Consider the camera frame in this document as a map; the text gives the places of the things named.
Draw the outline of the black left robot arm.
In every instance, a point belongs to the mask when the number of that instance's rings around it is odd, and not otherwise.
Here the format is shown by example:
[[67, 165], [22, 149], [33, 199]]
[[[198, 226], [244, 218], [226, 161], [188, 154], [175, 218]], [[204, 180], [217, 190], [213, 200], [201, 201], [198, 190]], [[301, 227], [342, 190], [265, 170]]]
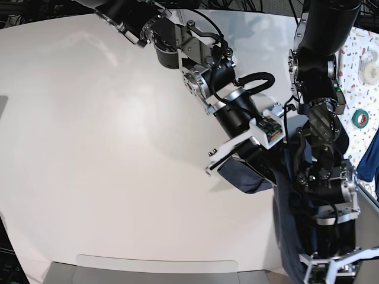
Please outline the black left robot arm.
[[359, 217], [356, 170], [344, 158], [346, 107], [336, 55], [349, 36], [361, 1], [305, 1], [288, 54], [297, 113], [307, 122], [290, 141], [290, 174], [300, 199], [296, 225], [304, 252], [322, 259], [355, 250]]

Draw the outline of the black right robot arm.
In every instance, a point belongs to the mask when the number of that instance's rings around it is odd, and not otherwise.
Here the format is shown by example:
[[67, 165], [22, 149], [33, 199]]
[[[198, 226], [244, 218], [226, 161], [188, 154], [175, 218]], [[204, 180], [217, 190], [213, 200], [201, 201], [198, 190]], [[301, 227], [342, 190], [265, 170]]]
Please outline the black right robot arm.
[[219, 122], [229, 139], [209, 152], [207, 172], [236, 161], [276, 183], [265, 153], [284, 138], [284, 122], [277, 111], [257, 109], [252, 98], [274, 84], [272, 74], [237, 78], [233, 50], [221, 30], [203, 32], [193, 20], [174, 23], [170, 10], [156, 1], [83, 1], [82, 5], [134, 45], [153, 44], [159, 63], [179, 70], [189, 92]]

